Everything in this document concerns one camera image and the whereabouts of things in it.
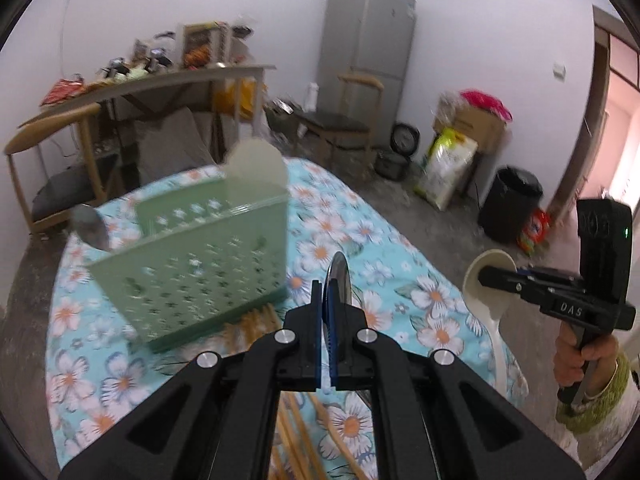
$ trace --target wooden chopstick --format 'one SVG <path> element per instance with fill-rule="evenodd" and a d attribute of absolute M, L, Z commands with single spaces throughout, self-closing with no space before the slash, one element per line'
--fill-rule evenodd
<path fill-rule="evenodd" d="M 349 463 L 349 466 L 351 467 L 351 471 L 354 473 L 354 475 L 356 475 L 356 478 L 358 478 L 358 480 L 369 480 L 369 477 L 365 475 L 364 471 L 358 465 L 358 463 L 356 462 L 356 459 L 351 454 L 351 451 L 349 451 L 349 448 L 344 443 L 344 440 L 340 436 L 340 433 L 338 433 L 338 430 L 334 428 L 334 425 L 329 420 L 329 413 L 327 412 L 326 408 L 322 405 L 322 403 L 318 400 L 318 398 L 314 394 L 308 394 L 308 395 L 309 395 L 309 398 L 311 399 L 311 402 L 314 404 L 318 417 L 320 418 L 320 420 L 322 420 L 322 423 L 326 426 L 327 431 L 329 432 L 329 435 L 331 435 L 331 438 L 335 442 L 335 445 L 338 447 L 340 452 L 344 455 L 345 459 Z"/>
<path fill-rule="evenodd" d="M 276 426 L 278 433 L 282 439 L 284 449 L 287 451 L 289 463 L 293 470 L 293 475 L 297 480 L 312 480 L 313 476 L 307 466 L 304 453 L 300 447 L 300 443 L 295 438 L 296 432 L 291 426 L 287 412 L 284 409 L 284 403 L 280 400 L 278 406 L 278 416 L 276 418 Z"/>
<path fill-rule="evenodd" d="M 246 342 L 247 349 L 251 346 L 256 339 L 257 336 L 257 327 L 255 325 L 255 321 L 250 312 L 244 314 L 242 319 L 240 320 L 240 329 L 244 330 L 244 341 Z"/>
<path fill-rule="evenodd" d="M 306 430 L 305 421 L 302 420 L 302 415 L 300 415 L 300 409 L 298 408 L 298 402 L 296 401 L 296 396 L 291 392 L 284 393 L 287 402 L 289 403 L 289 409 L 291 414 L 293 415 L 293 420 L 298 427 L 298 433 L 300 437 L 302 437 L 302 444 L 305 446 L 306 455 L 311 460 L 311 465 L 316 470 L 316 478 L 319 480 L 328 480 L 328 476 L 324 467 L 322 466 L 322 462 L 320 462 L 320 457 L 318 452 L 314 448 L 314 445 L 311 443 L 311 437 L 309 437 L 309 433 Z"/>
<path fill-rule="evenodd" d="M 236 327 L 225 323 L 225 331 L 223 335 L 225 339 L 226 353 L 229 355 L 235 355 L 238 353 L 236 350 Z"/>
<path fill-rule="evenodd" d="M 256 339 L 270 332 L 270 330 L 266 330 L 267 325 L 264 322 L 264 319 L 262 318 L 262 315 L 260 314 L 260 311 L 257 308 L 254 308 L 251 312 L 249 312 L 249 316 L 251 316 L 251 319 L 254 322 Z"/>
<path fill-rule="evenodd" d="M 284 471 L 284 466 L 282 465 L 282 460 L 280 459 L 278 446 L 273 446 L 273 449 L 271 449 L 271 454 L 273 455 L 273 463 L 276 466 L 275 477 L 278 480 L 287 480 L 287 472 Z"/>
<path fill-rule="evenodd" d="M 267 333 L 277 330 L 277 327 L 273 324 L 273 320 L 271 319 L 271 313 L 268 304 L 266 304 L 262 308 L 262 310 L 260 311 L 260 316 L 262 317 L 262 321 L 264 322 L 264 327 Z"/>
<path fill-rule="evenodd" d="M 271 318 L 271 323 L 274 326 L 274 330 L 279 329 L 281 325 L 280 318 L 276 314 L 276 311 L 271 303 L 267 304 L 267 311 L 269 313 L 269 317 Z"/>

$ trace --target refrigerator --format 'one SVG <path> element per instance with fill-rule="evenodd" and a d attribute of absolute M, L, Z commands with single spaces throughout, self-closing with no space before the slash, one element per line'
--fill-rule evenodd
<path fill-rule="evenodd" d="M 375 76 L 385 89 L 373 143 L 387 147 L 402 96 L 414 28 L 415 0 L 327 0 L 316 78 L 318 109 L 338 111 L 342 95 L 339 73 Z M 375 91 L 352 87 L 348 115 L 368 123 Z M 353 141 L 338 142 L 355 146 Z"/>

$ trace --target black chair seat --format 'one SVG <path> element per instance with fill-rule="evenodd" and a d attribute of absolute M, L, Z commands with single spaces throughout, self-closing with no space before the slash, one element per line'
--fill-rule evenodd
<path fill-rule="evenodd" d="M 322 110 L 318 110 L 317 112 L 302 112 L 297 110 L 294 113 L 303 121 L 307 121 L 326 132 L 356 132 L 365 134 L 369 131 L 369 127 L 365 123 L 341 114 L 323 112 Z"/>
<path fill-rule="evenodd" d="M 118 155 L 107 155 L 95 161 L 103 185 L 106 185 L 118 161 Z M 74 166 L 52 176 L 33 200 L 31 215 L 37 222 L 47 216 L 95 200 L 94 188 L 86 166 Z"/>

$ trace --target orange bag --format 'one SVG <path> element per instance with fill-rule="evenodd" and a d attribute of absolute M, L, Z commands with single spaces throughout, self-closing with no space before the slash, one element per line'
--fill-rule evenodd
<path fill-rule="evenodd" d="M 540 208 L 536 209 L 518 237 L 518 246 L 531 256 L 536 245 L 545 239 L 550 223 L 549 215 Z"/>
<path fill-rule="evenodd" d="M 253 79 L 240 80 L 240 118 L 250 121 L 254 118 L 254 92 L 255 81 Z M 236 83 L 232 83 L 226 90 L 217 92 L 214 97 L 216 111 L 221 114 L 233 116 L 236 110 Z"/>

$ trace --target metal screw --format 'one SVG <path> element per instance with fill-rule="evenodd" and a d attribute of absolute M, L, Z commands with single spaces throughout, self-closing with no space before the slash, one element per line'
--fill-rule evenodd
<path fill-rule="evenodd" d="M 282 330 L 278 330 L 274 337 L 278 343 L 286 345 L 293 342 L 293 340 L 296 338 L 296 333 L 293 332 L 293 330 L 283 328 Z"/>
<path fill-rule="evenodd" d="M 449 350 L 443 350 L 443 349 L 436 350 L 435 353 L 433 354 L 433 359 L 439 365 L 449 366 L 454 361 L 453 352 L 450 352 Z"/>
<path fill-rule="evenodd" d="M 196 359 L 200 368 L 213 368 L 218 364 L 218 356 L 213 352 L 203 352 Z"/>
<path fill-rule="evenodd" d="M 363 328 L 362 330 L 358 330 L 356 336 L 363 343 L 373 343 L 376 339 L 378 339 L 378 333 L 370 328 Z"/>

